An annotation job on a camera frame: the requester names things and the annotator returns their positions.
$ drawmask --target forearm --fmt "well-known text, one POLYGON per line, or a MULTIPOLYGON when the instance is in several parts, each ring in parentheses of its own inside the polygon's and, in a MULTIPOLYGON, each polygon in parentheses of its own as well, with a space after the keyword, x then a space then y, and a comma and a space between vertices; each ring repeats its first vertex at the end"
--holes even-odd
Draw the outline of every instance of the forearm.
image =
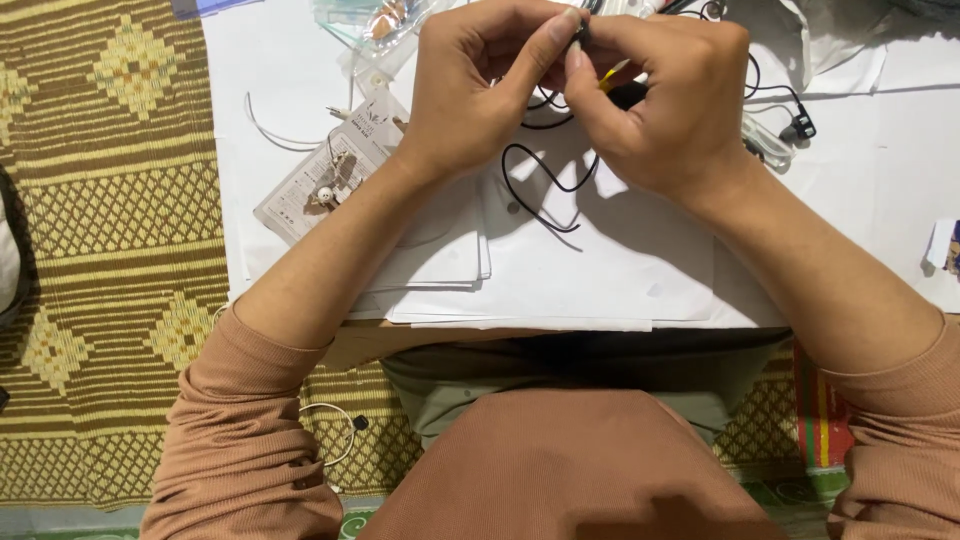
POLYGON ((237 317, 288 347, 326 345, 439 184, 387 160, 237 301, 237 317))
POLYGON ((851 242, 757 160, 744 178, 688 209, 753 271, 817 363, 870 373, 920 355, 937 309, 851 242))

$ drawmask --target gray pants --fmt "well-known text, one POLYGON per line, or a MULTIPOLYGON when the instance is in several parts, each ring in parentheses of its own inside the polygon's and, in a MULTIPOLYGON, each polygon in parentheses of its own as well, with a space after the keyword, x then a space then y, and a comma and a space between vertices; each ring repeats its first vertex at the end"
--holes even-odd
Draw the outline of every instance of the gray pants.
POLYGON ((417 347, 381 360, 426 449, 477 398, 519 388, 634 388, 711 444, 788 329, 571 332, 417 347))

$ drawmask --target earphone packaging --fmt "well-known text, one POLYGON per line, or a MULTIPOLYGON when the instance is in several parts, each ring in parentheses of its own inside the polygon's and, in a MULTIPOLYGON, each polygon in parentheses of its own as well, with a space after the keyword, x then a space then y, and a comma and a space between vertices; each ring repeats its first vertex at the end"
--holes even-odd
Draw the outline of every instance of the earphone packaging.
POLYGON ((409 121, 390 90, 376 89, 253 215, 288 245, 296 244, 387 160, 409 121))

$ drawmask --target green floor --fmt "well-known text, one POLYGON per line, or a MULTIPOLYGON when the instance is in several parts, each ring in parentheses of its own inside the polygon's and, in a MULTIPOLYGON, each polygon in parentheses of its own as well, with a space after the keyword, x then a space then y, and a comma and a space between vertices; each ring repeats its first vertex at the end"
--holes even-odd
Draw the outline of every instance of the green floor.
MULTIPOLYGON (((848 485, 842 469, 809 473, 801 479, 742 481, 741 485, 795 540, 827 538, 824 522, 833 500, 848 485)), ((376 500, 346 501, 341 540, 356 538, 376 510, 376 500)), ((135 540, 136 528, 24 532, 0 540, 135 540)))

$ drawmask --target person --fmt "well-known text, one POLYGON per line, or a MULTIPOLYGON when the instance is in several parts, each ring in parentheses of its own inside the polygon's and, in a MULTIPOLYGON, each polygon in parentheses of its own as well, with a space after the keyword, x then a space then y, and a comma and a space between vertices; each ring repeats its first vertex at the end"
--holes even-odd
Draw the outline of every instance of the person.
MULTIPOLYGON (((960 537, 960 329, 744 150, 746 31, 593 17, 591 44, 568 46, 581 18, 546 0, 484 0, 426 21, 395 154, 231 307, 181 374, 141 538, 337 537, 342 510, 298 421, 300 384, 418 207, 502 151, 537 84, 563 90, 619 178, 738 254, 851 404, 851 485, 829 535, 960 537), (597 84, 623 59, 614 84, 649 75, 626 111, 597 84)), ((467 407, 361 533, 785 537, 663 402, 542 387, 467 407)))

